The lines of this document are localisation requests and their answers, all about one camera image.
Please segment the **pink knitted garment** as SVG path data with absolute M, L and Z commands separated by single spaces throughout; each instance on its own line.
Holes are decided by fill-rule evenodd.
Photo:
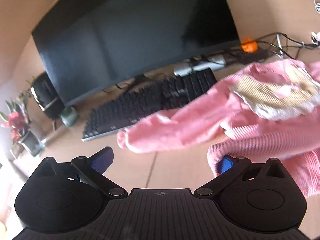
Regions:
M 213 85 L 185 107 L 152 114 L 117 134 L 119 147 L 134 153 L 178 150 L 214 139 L 227 140 L 208 149 L 208 164 L 215 176 L 225 156 L 281 160 L 304 196 L 319 194 L 319 107 L 288 120 L 267 120 L 255 114 L 231 91 L 243 77 L 287 85 L 289 68 L 319 81 L 319 63 L 279 60 L 253 63 Z

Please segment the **small green pot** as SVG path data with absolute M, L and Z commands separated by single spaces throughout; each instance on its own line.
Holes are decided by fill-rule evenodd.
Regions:
M 74 107 L 65 108 L 60 114 L 60 118 L 66 127 L 72 127 L 78 120 L 78 113 Z

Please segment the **red flower plant pot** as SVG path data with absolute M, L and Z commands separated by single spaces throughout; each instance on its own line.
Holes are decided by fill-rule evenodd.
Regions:
M 40 124 L 30 118 L 28 111 L 30 98 L 31 91 L 28 89 L 20 92 L 15 100 L 5 100 L 9 113 L 1 112 L 1 126 L 10 129 L 10 137 L 14 146 L 21 146 L 36 157 L 44 149 L 42 139 L 45 133 Z

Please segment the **black keyboard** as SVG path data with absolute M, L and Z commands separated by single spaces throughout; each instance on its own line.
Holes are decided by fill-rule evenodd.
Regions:
M 212 70 L 207 68 L 183 77 L 166 78 L 137 92 L 124 93 L 91 110 L 82 133 L 82 141 L 130 127 L 161 110 L 182 108 L 207 93 L 216 83 Z

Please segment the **black speaker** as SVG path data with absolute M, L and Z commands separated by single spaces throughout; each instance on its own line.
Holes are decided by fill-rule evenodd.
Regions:
M 31 94 L 41 111 L 50 119 L 57 119 L 65 106 L 46 72 L 41 73 L 30 87 Z

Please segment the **black hub box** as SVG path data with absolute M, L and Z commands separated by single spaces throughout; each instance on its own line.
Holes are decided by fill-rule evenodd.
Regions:
M 253 62 L 259 62 L 268 59 L 269 53 L 268 50 L 259 48 L 257 51 L 253 53 L 247 53 L 244 51 L 241 51 L 240 53 L 236 54 L 236 58 L 238 62 L 241 64 L 250 64 Z

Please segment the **silver monitor stand base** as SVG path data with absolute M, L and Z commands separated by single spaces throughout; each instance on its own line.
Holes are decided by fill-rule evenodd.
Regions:
M 183 77 L 193 72 L 203 71 L 204 69 L 211 69 L 212 72 L 215 72 L 237 62 L 236 57 L 229 54 L 201 56 L 198 59 L 192 58 L 176 64 L 174 75 Z

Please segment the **orange pumpkin figurine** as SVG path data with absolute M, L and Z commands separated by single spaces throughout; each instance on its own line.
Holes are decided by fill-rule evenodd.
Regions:
M 255 40 L 247 37 L 241 42 L 241 49 L 246 53 L 255 53 L 258 50 L 258 44 Z

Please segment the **black curved monitor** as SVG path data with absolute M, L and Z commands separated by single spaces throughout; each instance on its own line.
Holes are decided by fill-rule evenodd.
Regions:
M 226 0 L 59 0 L 32 36 L 66 106 L 240 43 Z

